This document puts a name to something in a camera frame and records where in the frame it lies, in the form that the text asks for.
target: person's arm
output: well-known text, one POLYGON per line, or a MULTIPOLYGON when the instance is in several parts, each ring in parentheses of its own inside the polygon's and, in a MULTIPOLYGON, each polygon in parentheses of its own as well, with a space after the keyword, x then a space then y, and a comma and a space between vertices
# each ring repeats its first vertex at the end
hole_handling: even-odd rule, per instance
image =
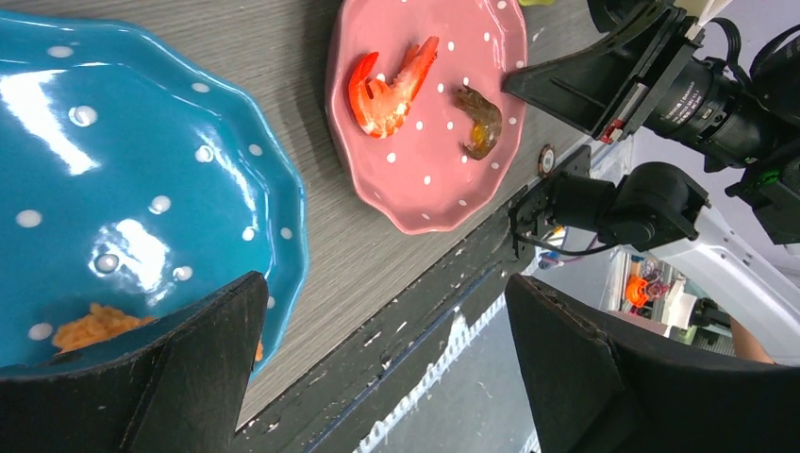
POLYGON ((730 318, 730 331, 733 335, 733 349, 736 357, 749 361, 775 363, 761 343, 756 340, 756 337, 733 318, 730 318))

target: wood grain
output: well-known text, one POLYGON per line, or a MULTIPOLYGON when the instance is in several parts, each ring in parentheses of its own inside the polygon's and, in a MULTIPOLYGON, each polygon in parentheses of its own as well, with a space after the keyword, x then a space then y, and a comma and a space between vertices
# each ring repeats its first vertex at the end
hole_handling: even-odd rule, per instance
MULTIPOLYGON (((129 21, 257 99, 306 180, 311 272, 280 351, 250 386, 244 421, 300 378, 535 175, 539 149, 580 134, 529 108, 519 155, 493 201, 452 233, 410 237, 351 189, 325 120, 325 61, 339 1, 0 0, 17 11, 129 21)), ((584 0, 525 9, 530 62, 598 38, 584 0)))

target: camera lens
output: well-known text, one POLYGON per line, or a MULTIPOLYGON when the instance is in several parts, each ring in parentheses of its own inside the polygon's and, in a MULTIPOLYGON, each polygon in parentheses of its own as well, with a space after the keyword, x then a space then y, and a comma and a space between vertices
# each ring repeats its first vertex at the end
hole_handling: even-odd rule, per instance
POLYGON ((723 67, 691 59, 644 122, 659 136, 706 155, 707 171, 761 159, 780 135, 775 117, 725 77, 723 67))

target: pink plate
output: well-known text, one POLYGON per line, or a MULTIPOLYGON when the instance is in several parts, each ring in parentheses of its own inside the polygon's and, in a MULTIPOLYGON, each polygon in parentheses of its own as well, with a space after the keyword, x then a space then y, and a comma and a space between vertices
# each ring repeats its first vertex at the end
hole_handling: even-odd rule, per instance
POLYGON ((492 199, 520 144, 525 103, 500 92, 506 71, 527 61, 516 0, 345 0, 328 59, 327 117, 358 196, 407 234, 449 231, 492 199), (347 99, 353 67, 379 52, 373 77, 391 84, 408 48, 438 36, 439 55, 405 125, 366 135, 347 99), (466 157, 472 121, 453 106, 461 84, 503 113, 503 132, 483 160, 466 157))

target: shrimp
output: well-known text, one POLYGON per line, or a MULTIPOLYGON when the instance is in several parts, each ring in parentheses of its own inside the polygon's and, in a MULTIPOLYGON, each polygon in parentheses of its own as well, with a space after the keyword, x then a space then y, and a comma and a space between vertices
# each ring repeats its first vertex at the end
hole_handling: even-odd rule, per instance
POLYGON ((413 45, 391 86, 379 79, 367 81, 377 62, 377 52, 368 54, 356 64, 350 76, 348 94, 350 108, 365 133, 385 139, 400 129, 408 116, 411 101, 417 96, 436 59, 438 45, 436 36, 428 38, 422 47, 413 45))
POLYGON ((500 109, 466 85, 457 89, 455 96, 456 108, 463 110, 475 122, 472 143, 462 143, 461 148, 467 156, 481 160, 489 155, 503 131, 500 109))

